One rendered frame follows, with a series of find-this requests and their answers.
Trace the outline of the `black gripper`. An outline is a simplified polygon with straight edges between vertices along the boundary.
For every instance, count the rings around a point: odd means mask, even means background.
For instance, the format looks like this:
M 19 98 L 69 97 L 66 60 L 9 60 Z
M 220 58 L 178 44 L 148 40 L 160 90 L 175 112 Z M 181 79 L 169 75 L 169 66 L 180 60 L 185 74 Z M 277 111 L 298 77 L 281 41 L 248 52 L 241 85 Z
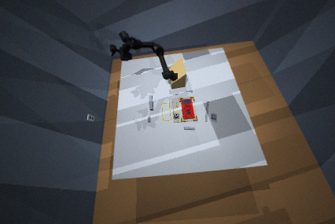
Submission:
M 116 46 L 111 45 L 111 46 L 110 46 L 110 50 L 112 51 L 112 55 L 113 55 L 115 52 L 120 52 L 121 50 L 124 50 L 124 52 L 128 52 L 127 55 L 130 57 L 130 60 L 132 59 L 131 53 L 129 53 L 129 51 L 126 50 L 126 49 L 123 47 L 123 44 L 122 44 L 121 47 L 119 47 L 119 49 L 117 49 Z

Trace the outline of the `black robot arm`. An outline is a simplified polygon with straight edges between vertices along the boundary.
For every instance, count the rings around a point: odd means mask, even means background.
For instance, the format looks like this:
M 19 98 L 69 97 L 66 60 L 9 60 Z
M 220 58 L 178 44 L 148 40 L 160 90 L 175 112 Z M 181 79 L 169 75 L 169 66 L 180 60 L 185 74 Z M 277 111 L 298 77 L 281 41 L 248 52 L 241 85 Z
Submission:
M 123 47 L 126 50 L 129 50 L 130 48 L 134 49 L 134 50 L 138 50 L 140 48 L 151 48 L 153 50 L 153 52 L 159 57 L 160 59 L 160 63 L 163 69 L 162 72 L 162 76 L 164 77 L 164 79 L 171 79 L 173 81 L 175 81 L 176 79 L 178 79 L 178 73 L 174 73 L 172 70 L 170 71 L 167 67 L 166 61 L 164 59 L 164 48 L 160 45 L 157 44 L 155 42 L 142 42 L 139 39 L 134 39 L 134 38 L 129 38 L 128 34 L 125 31 L 121 31 L 120 32 L 120 37 L 121 40 L 123 42 Z M 132 42 L 132 40 L 134 40 Z M 158 48 L 155 50 L 153 47 L 157 46 Z M 129 61 L 130 57 L 127 55 L 128 52 L 124 52 L 124 50 L 121 50 L 119 52 L 120 54 L 120 60 L 122 61 Z

